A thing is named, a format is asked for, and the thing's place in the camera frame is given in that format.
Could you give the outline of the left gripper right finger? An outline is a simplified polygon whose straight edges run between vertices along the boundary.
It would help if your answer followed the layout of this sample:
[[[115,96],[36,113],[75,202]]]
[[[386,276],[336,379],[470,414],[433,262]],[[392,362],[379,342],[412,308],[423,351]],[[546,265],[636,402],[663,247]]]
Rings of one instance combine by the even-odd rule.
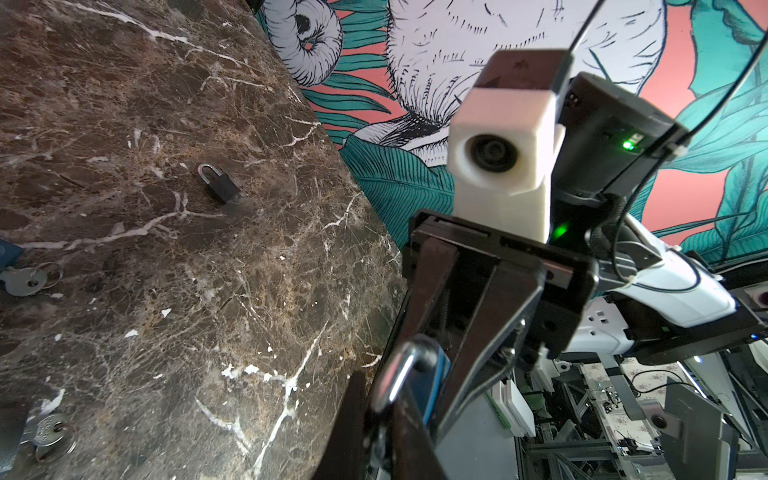
[[[415,398],[405,387],[392,410],[391,447],[393,479],[446,479]]]

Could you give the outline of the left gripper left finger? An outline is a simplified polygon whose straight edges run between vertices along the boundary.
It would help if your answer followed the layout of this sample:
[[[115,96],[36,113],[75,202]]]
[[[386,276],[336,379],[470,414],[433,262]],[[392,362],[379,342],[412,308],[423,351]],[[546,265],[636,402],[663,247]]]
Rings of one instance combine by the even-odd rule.
[[[365,375],[354,372],[345,390],[314,480],[358,480],[365,471],[365,417],[367,410]]]

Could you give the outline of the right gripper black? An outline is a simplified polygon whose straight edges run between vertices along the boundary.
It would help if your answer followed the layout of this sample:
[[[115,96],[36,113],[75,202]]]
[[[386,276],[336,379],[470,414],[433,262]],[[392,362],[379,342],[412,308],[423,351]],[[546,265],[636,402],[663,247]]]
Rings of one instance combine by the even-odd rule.
[[[431,334],[452,361],[430,420],[436,441],[482,369],[531,370],[541,348],[563,352],[599,283],[590,256],[428,210],[410,221],[403,275],[410,299],[395,345]]]

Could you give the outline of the blue padlock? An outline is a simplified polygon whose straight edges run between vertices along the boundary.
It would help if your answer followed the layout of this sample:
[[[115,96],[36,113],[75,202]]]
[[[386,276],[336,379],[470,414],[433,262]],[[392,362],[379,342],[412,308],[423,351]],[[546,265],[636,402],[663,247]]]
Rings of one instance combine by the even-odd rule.
[[[0,240],[0,270],[15,265],[23,255],[24,249],[5,240]]]
[[[368,411],[380,416],[409,391],[427,425],[450,367],[450,360],[434,338],[416,334],[395,348],[376,376]]]

